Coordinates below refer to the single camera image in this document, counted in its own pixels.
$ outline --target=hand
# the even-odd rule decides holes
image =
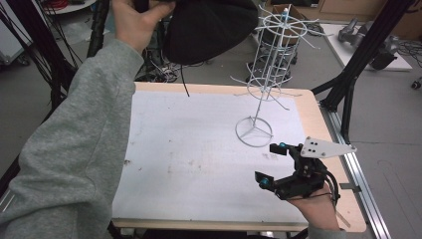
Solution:
[[[327,184],[323,189],[311,194],[309,198],[294,197],[288,201],[298,207],[313,227],[332,231],[340,230]]]
[[[174,7],[174,2],[160,2],[148,11],[138,13],[131,0],[113,0],[115,37],[142,52],[148,46],[157,22]]]

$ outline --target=wire spiral tower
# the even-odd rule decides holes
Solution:
[[[259,31],[259,47],[252,67],[251,64],[247,65],[250,71],[249,81],[243,82],[231,77],[236,82],[246,84],[248,93],[260,101],[254,116],[241,119],[236,123],[237,137],[248,146],[268,145],[274,136],[271,125],[259,118],[262,102],[276,101],[284,110],[290,110],[284,107],[278,98],[284,94],[282,84],[291,78],[289,68],[299,41],[304,40],[312,48],[319,49],[305,39],[305,35],[310,32],[326,36],[324,33],[307,28],[306,23],[315,23],[317,20],[303,21],[290,16],[291,6],[285,8],[281,14],[271,13],[260,6],[260,9],[268,16],[260,17],[261,25],[256,28]]]

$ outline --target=equipment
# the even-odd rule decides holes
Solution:
[[[363,38],[372,27],[373,21],[365,23],[359,28],[356,34],[354,34],[354,28],[357,23],[357,18],[351,19],[350,23],[338,32],[338,41],[349,42],[351,46],[358,47],[362,42]],[[394,54],[398,51],[398,37],[390,35],[384,43],[378,48],[378,52],[373,57],[373,60],[369,62],[375,70],[382,70],[386,68],[392,61],[397,59]]]
[[[262,172],[255,172],[255,180],[263,189],[273,191],[281,200],[288,200],[295,196],[303,198],[323,188],[326,181],[331,189],[334,204],[339,198],[338,185],[335,177],[317,157],[327,158],[355,152],[356,148],[347,144],[337,144],[307,137],[304,144],[298,146],[285,143],[270,144],[270,152],[289,155],[295,161],[295,172],[292,176],[274,180],[273,176]]]

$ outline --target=metal rail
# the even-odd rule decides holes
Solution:
[[[347,141],[341,135],[341,118],[337,113],[331,113],[327,109],[321,109],[323,113],[329,118],[332,126],[332,133],[338,143],[347,144]],[[363,171],[357,160],[356,154],[348,153],[344,157],[344,163],[347,167],[347,172],[350,176],[350,181],[360,190],[355,192],[356,197],[360,200],[361,206],[364,209],[367,220],[370,223],[372,232],[377,239],[391,239],[388,228],[385,225],[381,212],[376,205],[375,199],[372,196],[369,185],[366,181]]]

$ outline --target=white table surface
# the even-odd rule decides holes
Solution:
[[[338,41],[338,31],[343,29],[346,25],[336,24],[320,24],[326,34],[332,34],[332,36],[326,37],[331,48],[334,50],[335,55],[343,66],[347,65],[353,55],[355,48],[348,42],[341,43]],[[395,72],[406,72],[412,70],[412,67],[398,54],[394,54],[397,57],[390,65],[381,71],[395,71]],[[365,70],[373,70],[370,66],[366,66]]]

